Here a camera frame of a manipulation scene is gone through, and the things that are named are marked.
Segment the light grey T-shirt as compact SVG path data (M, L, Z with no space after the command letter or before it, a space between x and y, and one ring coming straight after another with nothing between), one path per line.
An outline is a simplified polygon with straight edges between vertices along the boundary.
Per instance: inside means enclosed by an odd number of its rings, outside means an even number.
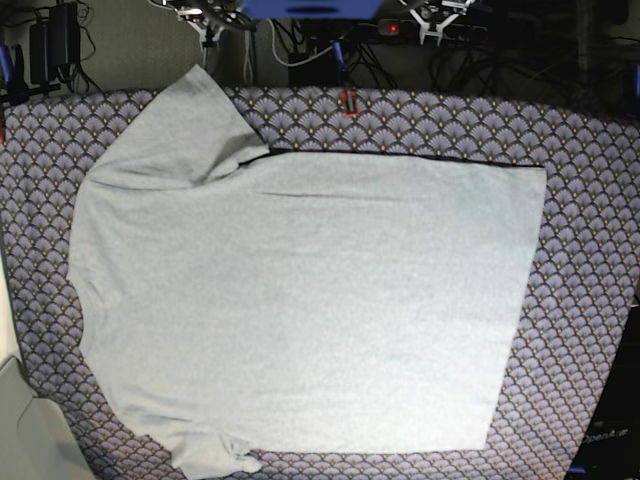
M80 185L82 355L190 479L254 450L479 450L545 193L535 167L273 155L193 68Z

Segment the red black table clamp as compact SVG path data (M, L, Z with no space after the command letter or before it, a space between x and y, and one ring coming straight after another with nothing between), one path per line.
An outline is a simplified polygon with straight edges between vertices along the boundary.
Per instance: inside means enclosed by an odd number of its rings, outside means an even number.
M341 105L346 117L355 118L358 116L357 95L354 89L345 88L341 91Z

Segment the blue box overhead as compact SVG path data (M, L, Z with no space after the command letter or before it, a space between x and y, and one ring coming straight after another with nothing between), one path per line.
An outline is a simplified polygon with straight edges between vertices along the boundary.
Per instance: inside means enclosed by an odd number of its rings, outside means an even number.
M370 19L380 0L246 0L246 11L259 19Z

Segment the patterned fan-print tablecloth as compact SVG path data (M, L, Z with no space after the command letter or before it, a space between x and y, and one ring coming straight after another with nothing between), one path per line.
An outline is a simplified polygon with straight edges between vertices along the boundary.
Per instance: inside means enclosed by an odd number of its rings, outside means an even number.
M592 442L590 420L639 281L639 128L551 106L428 92L361 90L358 115L334 89L231 88L275 150L416 154L541 166L548 191L523 313L480 451L260 454L262 479L560 479ZM100 479L177 479L169 454L111 412L78 345L67 281L76 192L153 100L149 90L9 108L1 149L1 232L26 378L63 411Z

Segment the black power adapter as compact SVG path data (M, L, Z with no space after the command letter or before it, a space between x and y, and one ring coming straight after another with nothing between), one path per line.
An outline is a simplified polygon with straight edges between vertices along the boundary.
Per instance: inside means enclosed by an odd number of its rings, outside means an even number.
M45 85L70 84L72 69L81 62L78 3L58 3L29 27L30 80Z

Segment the beige plastic bin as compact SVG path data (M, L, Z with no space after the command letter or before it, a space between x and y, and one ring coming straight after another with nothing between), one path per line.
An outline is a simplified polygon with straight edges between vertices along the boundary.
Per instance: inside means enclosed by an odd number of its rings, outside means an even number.
M1 477L94 477L61 408L35 394L15 357L1 366Z

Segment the black power strip red switch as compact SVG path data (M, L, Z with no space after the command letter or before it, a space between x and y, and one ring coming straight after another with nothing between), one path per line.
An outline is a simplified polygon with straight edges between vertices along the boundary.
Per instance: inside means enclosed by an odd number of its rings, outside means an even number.
M467 20L467 17L462 15L429 20L383 18L373 25L382 37L417 40L419 45L433 41L440 45L443 40L463 38L466 33L464 20Z

